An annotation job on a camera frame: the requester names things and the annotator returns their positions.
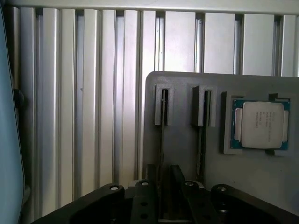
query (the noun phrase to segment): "bolt head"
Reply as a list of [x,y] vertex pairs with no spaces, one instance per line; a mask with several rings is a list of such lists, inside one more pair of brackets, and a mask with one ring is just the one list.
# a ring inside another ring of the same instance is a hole
[[219,186],[219,187],[217,187],[217,190],[219,190],[219,191],[226,191],[226,188],[223,187],[223,186]]
[[110,188],[110,190],[117,190],[119,187],[118,186],[112,186],[111,188]]
[[187,182],[186,182],[186,185],[189,186],[189,187],[191,187],[191,186],[194,185],[194,183],[193,183],[192,181],[187,181]]

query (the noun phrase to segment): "gray plastic tray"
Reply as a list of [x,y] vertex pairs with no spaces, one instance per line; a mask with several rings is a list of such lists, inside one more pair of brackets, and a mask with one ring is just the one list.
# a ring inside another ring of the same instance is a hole
[[[196,178],[200,110],[194,106],[194,87],[212,87],[210,125],[206,128],[204,185],[223,183],[299,215],[299,79],[292,77],[241,76],[182,72],[153,72],[146,82],[143,164],[158,163],[160,128],[156,92],[169,89],[167,124],[164,129],[164,165],[178,164],[187,179]],[[289,149],[284,154],[245,149],[230,152],[227,138],[230,115],[225,95],[268,100],[269,94],[291,100]]]

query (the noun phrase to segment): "vertical slot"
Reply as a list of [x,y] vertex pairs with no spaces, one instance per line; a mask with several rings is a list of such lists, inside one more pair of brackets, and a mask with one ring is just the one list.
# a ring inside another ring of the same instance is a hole
[[274,16],[272,76],[281,76],[283,17]]
[[[36,10],[36,148],[42,148],[42,126],[43,120],[42,117],[42,103],[43,103],[43,11]],[[36,159],[35,163],[35,175],[40,177],[41,176],[41,151],[36,150],[36,155],[34,159]],[[39,197],[35,201],[35,205],[38,210],[35,214],[35,217],[40,218],[42,216],[42,197],[41,197],[41,178],[38,179],[36,182],[35,190],[37,191],[36,195]]]
[[119,182],[122,156],[123,124],[123,60],[124,60],[124,11],[116,11],[115,25],[115,80],[114,80],[114,175],[115,183]]
[[299,16],[296,18],[295,26],[294,76],[299,77]]
[[211,92],[205,92],[204,100],[204,124],[199,127],[199,140],[198,140],[198,152],[197,152],[197,181],[205,184],[205,156],[206,156],[206,129],[210,122],[210,104],[211,104]]
[[156,12],[155,71],[164,71],[165,12]]
[[81,197],[81,167],[83,148],[83,45],[84,17],[83,10],[76,11],[76,42],[77,42],[77,74],[76,74],[76,125],[75,125],[75,155],[74,155],[74,200]]
[[234,73],[242,74],[243,16],[235,15]]
[[194,72],[203,72],[204,14],[195,15],[195,64]]
[[160,114],[160,148],[159,148],[159,165],[158,165],[158,196],[159,196],[159,217],[163,218],[163,172],[164,172],[164,127],[167,123],[167,106],[168,106],[168,89],[161,91],[161,114]]

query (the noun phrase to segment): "rectangular slot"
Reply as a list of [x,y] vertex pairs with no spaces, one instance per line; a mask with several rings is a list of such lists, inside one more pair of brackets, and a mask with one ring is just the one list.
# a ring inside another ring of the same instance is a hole
[[196,14],[195,16],[195,66],[194,72],[203,72],[203,53],[204,53],[204,27],[205,15]]
[[167,90],[167,118],[166,124],[172,124],[173,116],[173,95],[174,95],[174,86],[171,84],[157,84],[156,85],[156,103],[155,103],[155,125],[161,125],[161,94],[163,90]]
[[210,102],[211,102],[211,92],[205,92],[205,102],[204,102],[204,124],[199,127],[198,132],[198,152],[197,152],[197,176],[196,180],[202,184],[205,184],[205,156],[206,156],[206,129],[209,124],[210,117]]
[[[42,148],[42,107],[43,107],[43,11],[36,10],[36,148]],[[42,175],[42,152],[41,150],[36,151],[36,161],[38,161],[36,168],[39,176]],[[38,217],[42,216],[42,180],[39,178],[37,182],[38,199]]]
[[84,17],[83,10],[76,11],[76,125],[75,125],[75,156],[74,156],[74,200],[81,195],[81,167],[83,148],[83,52],[84,52]]
[[281,76],[283,17],[274,17],[272,76]]
[[235,15],[235,41],[234,41],[234,75],[242,74],[242,52],[243,52],[243,15]]
[[160,148],[159,148],[159,164],[158,164],[158,196],[159,196],[159,217],[163,217],[163,173],[164,173],[164,127],[167,121],[167,104],[168,89],[161,91],[161,114],[160,114]]
[[115,25],[115,80],[114,80],[114,174],[113,180],[119,183],[122,152],[123,121],[123,56],[124,56],[124,11],[116,11]]
[[156,12],[155,71],[164,71],[165,12]]

